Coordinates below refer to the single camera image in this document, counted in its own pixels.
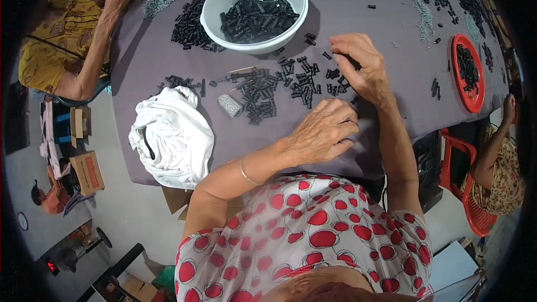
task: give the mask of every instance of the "red plate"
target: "red plate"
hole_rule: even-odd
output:
[[[464,48],[470,50],[470,54],[474,58],[474,64],[477,68],[477,73],[479,75],[479,82],[477,82],[477,87],[479,88],[479,93],[477,89],[474,88],[472,91],[466,92],[464,89],[467,84],[465,80],[461,80],[459,74],[459,63],[457,61],[457,45],[460,44]],[[461,97],[462,103],[464,104],[466,110],[471,113],[478,113],[483,106],[483,100],[485,99],[485,79],[483,78],[483,68],[481,67],[481,60],[471,41],[462,34],[457,34],[453,38],[453,43],[451,47],[451,58],[453,63],[453,71],[455,74],[455,82],[457,84],[457,89],[459,90],[459,95]]]

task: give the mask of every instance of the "silver bangle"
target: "silver bangle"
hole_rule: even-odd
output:
[[[240,167],[241,169],[241,173],[242,173],[242,176],[246,178],[246,180],[248,182],[250,182],[251,184],[253,185],[262,185],[263,183],[257,183],[257,182],[254,182],[252,181],[251,179],[248,178],[248,176],[246,176],[246,174],[244,173],[244,169],[242,168],[242,160],[244,160],[244,157],[242,157],[240,160],[238,160],[238,166]]]

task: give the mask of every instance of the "yellow patterned shirt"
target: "yellow patterned shirt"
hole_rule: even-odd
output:
[[[63,10],[63,17],[43,23],[31,35],[49,41],[82,57],[90,49],[93,32],[102,9],[92,0],[49,0],[48,3]],[[26,37],[20,52],[19,82],[52,94],[65,72],[77,75],[84,61],[44,42]],[[107,50],[105,63],[109,62]]]

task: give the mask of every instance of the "gray tablecloth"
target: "gray tablecloth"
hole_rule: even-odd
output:
[[[166,76],[191,77],[194,83],[205,78],[208,83],[222,79],[226,72],[252,65],[270,69],[272,73],[280,68],[276,63],[278,58],[274,56],[261,58],[229,50],[212,53],[200,48],[183,50],[180,44],[171,42],[170,38],[175,18],[182,12],[183,4],[191,0],[176,0],[169,8],[147,20],[142,15],[144,1],[136,0],[130,6],[117,29],[117,41],[112,49],[112,92],[117,132],[131,180],[145,185],[158,185],[144,169],[138,153],[131,149],[128,134],[136,119],[136,105],[155,95],[157,85]],[[330,97],[326,84],[335,83],[324,78],[327,69],[337,67],[333,60],[329,61],[321,55],[323,51],[330,51],[328,38],[348,32],[366,33],[386,59],[386,71],[411,138],[417,139],[446,126],[482,118],[498,108],[508,93],[507,85],[501,78],[500,67],[504,64],[500,46],[484,23],[487,38],[480,35],[479,50],[482,42],[486,41],[493,54],[494,69],[492,73],[488,71],[484,52],[480,51],[486,82],[485,100],[481,111],[471,114],[461,103],[453,70],[447,72],[447,61],[451,58],[450,39],[458,33],[468,36],[463,9],[456,0],[449,1],[459,16],[460,24],[451,23],[447,8],[437,11],[431,3],[429,7],[434,16],[436,34],[430,43],[422,43],[420,30],[416,27],[420,15],[412,7],[411,0],[310,0],[305,23],[286,45],[281,56],[307,56],[310,64],[319,65],[321,72],[315,77],[315,83],[321,84],[323,94],[314,95],[313,105],[316,105],[322,98]],[[376,5],[376,10],[367,8],[368,4]],[[303,42],[307,32],[317,35],[316,46]],[[432,44],[437,37],[441,38],[441,42]],[[296,66],[295,72],[302,72],[302,69]],[[435,77],[441,86],[442,98],[439,101],[431,97]],[[211,169],[292,133],[309,112],[301,99],[291,99],[291,91],[280,83],[275,93],[277,117],[265,119],[259,126],[248,124],[249,119],[245,115],[231,119],[220,108],[217,99],[233,87],[231,82],[221,83],[215,88],[207,86],[206,97],[200,99],[198,109],[215,134],[213,156],[209,162]],[[241,99],[237,91],[232,95]],[[350,101],[356,97],[356,93],[349,91],[339,97]],[[359,98],[356,107],[360,117],[360,133],[352,137],[354,147],[329,163],[302,165],[296,170],[362,178],[379,178],[383,175],[375,109]]]

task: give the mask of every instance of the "red label on box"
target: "red label on box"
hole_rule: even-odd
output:
[[[99,181],[97,180],[97,175],[95,175],[95,167],[93,166],[93,159],[91,157],[86,158],[86,165],[90,174],[91,185],[92,187],[97,188]]]

